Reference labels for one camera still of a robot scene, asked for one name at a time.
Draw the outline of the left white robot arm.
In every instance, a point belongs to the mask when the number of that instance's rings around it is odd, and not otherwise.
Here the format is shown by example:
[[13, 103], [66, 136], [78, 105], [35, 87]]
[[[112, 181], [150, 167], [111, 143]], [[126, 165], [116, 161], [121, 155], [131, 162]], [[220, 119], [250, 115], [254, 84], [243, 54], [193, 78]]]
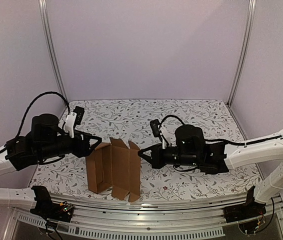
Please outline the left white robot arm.
[[[69, 154], [88, 157], [102, 138], [76, 130], [77, 123], [75, 112], [67, 115], [63, 128], [53, 114], [33, 117], [26, 136], [16, 136], [0, 147], [0, 176], [30, 166], [54, 164]], [[52, 202], [46, 187], [35, 185], [24, 189], [0, 188], [0, 206], [38, 210], [45, 217], [52, 217], [57, 204]]]

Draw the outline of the brown cardboard box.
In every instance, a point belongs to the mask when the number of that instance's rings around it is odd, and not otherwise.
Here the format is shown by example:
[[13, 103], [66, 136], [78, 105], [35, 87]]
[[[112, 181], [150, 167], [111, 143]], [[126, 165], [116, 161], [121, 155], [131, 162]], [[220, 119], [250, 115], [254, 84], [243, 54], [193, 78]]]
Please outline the brown cardboard box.
[[110, 138], [109, 143], [100, 143], [85, 158], [88, 190], [101, 194], [111, 189], [113, 198], [130, 203], [140, 196], [141, 158], [140, 148], [133, 142], [128, 145], [122, 139]]

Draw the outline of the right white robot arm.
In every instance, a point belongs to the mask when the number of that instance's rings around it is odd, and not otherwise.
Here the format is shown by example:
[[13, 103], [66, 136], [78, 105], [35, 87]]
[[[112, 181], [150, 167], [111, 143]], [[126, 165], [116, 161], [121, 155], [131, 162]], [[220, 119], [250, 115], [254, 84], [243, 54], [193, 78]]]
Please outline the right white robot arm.
[[246, 203], [240, 206], [244, 218], [251, 218], [260, 205], [283, 189], [283, 129], [250, 141], [232, 142], [205, 139], [200, 127], [183, 124], [174, 132], [175, 145], [169, 145], [160, 126], [158, 121], [151, 122], [153, 135], [162, 142], [138, 151], [138, 156], [153, 169], [166, 165], [193, 166], [202, 173], [217, 175], [246, 165], [280, 161], [280, 165], [247, 194]]

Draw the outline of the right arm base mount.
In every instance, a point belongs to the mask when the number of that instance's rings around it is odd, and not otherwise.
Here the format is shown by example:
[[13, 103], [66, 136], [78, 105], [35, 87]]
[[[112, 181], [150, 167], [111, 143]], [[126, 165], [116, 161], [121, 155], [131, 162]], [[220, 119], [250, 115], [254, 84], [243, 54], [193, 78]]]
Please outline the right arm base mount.
[[272, 214], [270, 220], [266, 223], [266, 204], [257, 203], [255, 201], [255, 188], [255, 186], [252, 186], [248, 190], [244, 203], [226, 206], [223, 208], [223, 217], [226, 223], [242, 221], [242, 223], [238, 223], [238, 228], [246, 236], [263, 232], [272, 223], [275, 215], [275, 202], [271, 197]]

